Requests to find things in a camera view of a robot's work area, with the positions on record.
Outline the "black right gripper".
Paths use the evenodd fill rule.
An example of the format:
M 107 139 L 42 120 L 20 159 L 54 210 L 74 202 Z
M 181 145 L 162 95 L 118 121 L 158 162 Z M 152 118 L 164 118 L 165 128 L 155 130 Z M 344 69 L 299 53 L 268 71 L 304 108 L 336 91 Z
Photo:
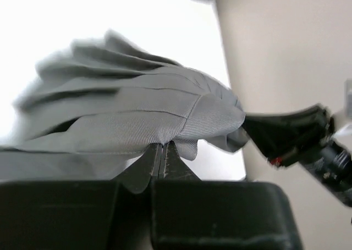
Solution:
M 318 104 L 289 114 L 248 114 L 242 127 L 271 165 L 299 163 L 351 206 L 351 151 L 333 136 L 333 114 Z

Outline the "grey pleated skirt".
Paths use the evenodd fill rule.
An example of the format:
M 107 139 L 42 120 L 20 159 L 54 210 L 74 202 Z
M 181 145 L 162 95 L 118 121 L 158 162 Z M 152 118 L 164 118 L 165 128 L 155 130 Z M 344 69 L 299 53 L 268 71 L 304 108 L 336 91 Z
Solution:
M 36 71 L 15 104 L 16 140 L 1 147 L 1 180 L 112 179 L 151 144 L 194 160 L 199 140 L 229 153 L 248 142 L 231 89 L 115 32 L 74 41 Z

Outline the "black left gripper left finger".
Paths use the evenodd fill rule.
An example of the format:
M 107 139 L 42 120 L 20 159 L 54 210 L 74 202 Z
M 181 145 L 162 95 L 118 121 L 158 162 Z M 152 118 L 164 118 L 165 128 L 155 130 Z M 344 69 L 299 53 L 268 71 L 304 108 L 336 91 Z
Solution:
M 117 155 L 3 152 L 1 249 L 152 249 L 150 186 L 162 147 L 101 176 Z

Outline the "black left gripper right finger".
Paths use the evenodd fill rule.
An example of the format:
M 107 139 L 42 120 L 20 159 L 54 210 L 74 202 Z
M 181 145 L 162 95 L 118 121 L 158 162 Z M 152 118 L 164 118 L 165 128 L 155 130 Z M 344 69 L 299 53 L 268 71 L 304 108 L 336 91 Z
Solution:
M 174 143 L 151 184 L 154 249 L 302 249 L 289 199 L 268 182 L 202 181 Z

